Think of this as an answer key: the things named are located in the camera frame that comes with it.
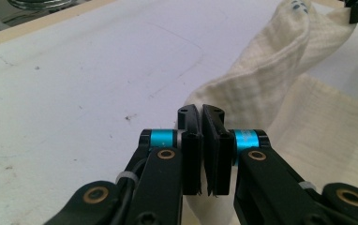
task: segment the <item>cloth fold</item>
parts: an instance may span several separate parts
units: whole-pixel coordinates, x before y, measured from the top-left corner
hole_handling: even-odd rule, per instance
[[[358,102],[301,75],[350,37],[349,17],[348,8],[321,15],[310,1],[282,1],[230,71],[186,104],[223,109],[226,128],[266,130],[275,150],[319,190],[333,182],[358,187]],[[235,178],[233,168],[229,196],[186,196],[183,223],[238,224]]]

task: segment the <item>beige fabric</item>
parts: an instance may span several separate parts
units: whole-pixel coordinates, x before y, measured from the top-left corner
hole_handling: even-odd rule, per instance
[[[266,130],[275,150],[318,190],[338,181],[358,187],[358,102],[301,75],[349,38],[349,16],[347,8],[320,15],[309,1],[284,0],[231,70],[186,104],[223,109],[226,128]],[[238,224],[235,176],[234,168],[230,196],[186,197],[183,223]],[[205,177],[202,186],[206,193]]]

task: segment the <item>white table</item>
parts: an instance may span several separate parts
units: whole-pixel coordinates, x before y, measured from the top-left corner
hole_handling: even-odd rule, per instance
[[[82,185],[114,181],[141,131],[173,128],[277,4],[119,0],[0,43],[0,224],[42,224]],[[310,73],[358,98],[358,28]]]

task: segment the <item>folded cloth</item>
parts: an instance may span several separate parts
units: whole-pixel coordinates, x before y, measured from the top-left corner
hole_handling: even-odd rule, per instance
[[[266,130],[275,150],[318,190],[333,182],[358,187],[358,101],[302,75],[349,38],[349,17],[348,8],[320,15],[310,1],[284,0],[230,71],[186,104],[223,109],[226,128]],[[233,168],[229,196],[187,196],[183,223],[238,224],[235,178]]]

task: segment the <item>blue tape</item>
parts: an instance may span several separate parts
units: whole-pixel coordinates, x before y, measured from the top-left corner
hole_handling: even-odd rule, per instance
[[[173,147],[173,129],[152,129],[150,147]]]
[[[235,165],[238,165],[238,157],[240,154],[250,147],[259,147],[259,139],[253,129],[235,129],[235,140],[237,141],[237,159]]]

